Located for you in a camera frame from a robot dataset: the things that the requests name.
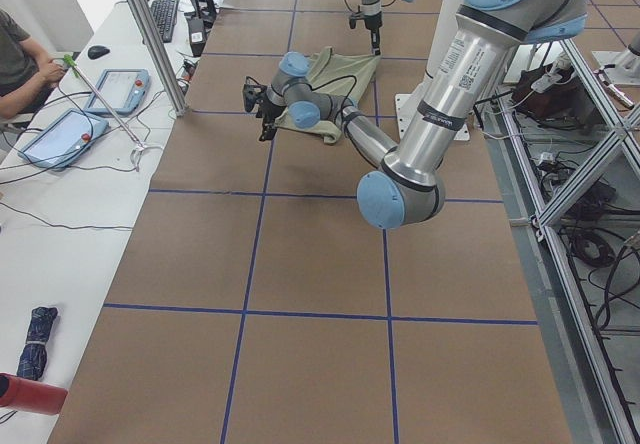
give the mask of red object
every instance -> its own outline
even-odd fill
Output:
[[[0,373],[0,407],[53,416],[60,412],[67,390]]]

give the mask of folded umbrella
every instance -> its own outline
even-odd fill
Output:
[[[47,365],[47,350],[45,344],[49,340],[53,321],[58,315],[55,307],[37,307],[31,311],[31,323],[27,331],[27,341],[20,363],[18,364],[18,377],[37,381],[44,373]]]

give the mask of person's hand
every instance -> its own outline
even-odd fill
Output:
[[[48,84],[55,84],[64,77],[64,69],[62,68],[62,66],[53,62],[49,62],[42,66],[38,73]]]

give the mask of label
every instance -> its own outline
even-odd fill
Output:
[[[493,69],[495,58],[496,53],[487,46],[473,45],[457,35],[439,70],[452,78],[453,87],[476,94]]]
[[[420,101],[420,104],[418,104],[418,112],[422,114],[423,121],[430,122],[438,127],[444,127],[454,132],[458,132],[464,127],[464,118],[447,116],[446,114],[436,111],[424,101]]]
[[[467,47],[467,43],[460,39],[459,37],[455,37],[451,46],[449,47],[449,52],[447,52],[447,57],[444,58],[444,61],[440,64],[440,72],[444,74],[449,74],[456,67],[456,64],[460,60],[460,56],[464,54],[464,50]]]

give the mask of sticker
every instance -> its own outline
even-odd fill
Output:
[[[496,53],[488,46],[473,45],[457,35],[439,70],[452,79],[453,87],[476,94],[485,85],[495,59]]]
[[[451,46],[449,47],[449,52],[447,52],[447,57],[444,58],[442,64],[440,64],[440,72],[444,74],[449,74],[456,67],[456,64],[460,60],[460,56],[464,54],[464,50],[467,47],[467,43],[460,39],[459,37],[455,37]]]

